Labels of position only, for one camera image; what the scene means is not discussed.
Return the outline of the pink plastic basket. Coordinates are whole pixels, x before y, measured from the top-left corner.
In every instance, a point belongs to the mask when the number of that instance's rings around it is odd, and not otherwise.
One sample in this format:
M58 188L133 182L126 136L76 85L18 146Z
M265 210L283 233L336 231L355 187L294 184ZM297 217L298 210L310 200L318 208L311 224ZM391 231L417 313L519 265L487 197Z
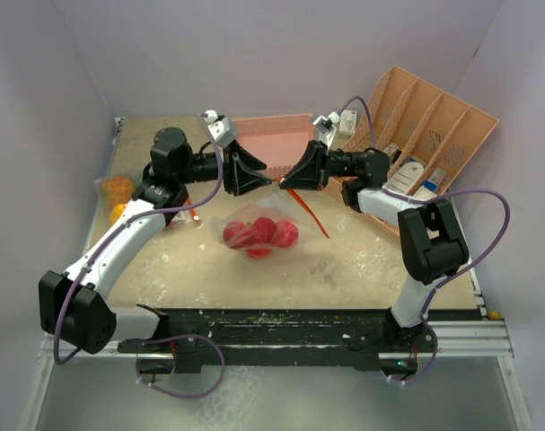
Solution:
M235 119L237 141L267 165L272 180L284 177L314 138L310 114Z

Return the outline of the clear zip bag red apples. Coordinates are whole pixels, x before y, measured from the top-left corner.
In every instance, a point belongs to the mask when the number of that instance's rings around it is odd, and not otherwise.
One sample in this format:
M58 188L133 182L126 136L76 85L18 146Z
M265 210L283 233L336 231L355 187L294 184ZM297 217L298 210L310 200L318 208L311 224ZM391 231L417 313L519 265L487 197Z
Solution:
M279 187L230 215L212 218L210 227L219 244L250 259L267 259L330 237L302 191Z

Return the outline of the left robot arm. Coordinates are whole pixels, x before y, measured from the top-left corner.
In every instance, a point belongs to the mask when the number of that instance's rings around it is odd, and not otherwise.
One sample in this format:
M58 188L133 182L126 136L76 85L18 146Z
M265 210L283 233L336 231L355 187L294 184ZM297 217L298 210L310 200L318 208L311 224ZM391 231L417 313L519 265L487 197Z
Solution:
M164 128L154 136L151 161L125 210L77 262L39 281L41 328L90 354L111 341L138 339L150 352L166 348L170 335L161 314L146 306L111 308L107 299L129 263L178 214L192 208L190 183L213 181L216 189L241 196L270 184L267 165L242 148L223 121L206 126L213 152L193 153L185 133Z

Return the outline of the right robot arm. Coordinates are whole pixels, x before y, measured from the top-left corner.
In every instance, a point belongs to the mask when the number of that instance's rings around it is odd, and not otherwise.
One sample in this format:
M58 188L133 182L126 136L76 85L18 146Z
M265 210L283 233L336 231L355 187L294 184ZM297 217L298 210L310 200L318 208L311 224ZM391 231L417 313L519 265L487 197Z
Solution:
M457 277L469 259L469 248L449 200L431 203L394 194L385 187L390 157L368 148L362 152L330 150L312 140L301 159L279 180L281 189L324 189L329 179L342 178L343 203L398 229L407 277L383 324L385 344L404 351L416 340L435 292Z

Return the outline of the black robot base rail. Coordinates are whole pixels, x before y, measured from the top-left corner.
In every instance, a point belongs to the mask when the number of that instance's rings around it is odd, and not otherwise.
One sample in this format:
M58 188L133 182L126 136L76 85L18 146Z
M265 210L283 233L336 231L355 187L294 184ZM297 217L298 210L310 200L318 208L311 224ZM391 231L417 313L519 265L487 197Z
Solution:
M345 366L393 374L417 371L437 337L418 324L401 328L388 310L162 308L153 341L126 340L122 353L173 359L179 373L204 365Z

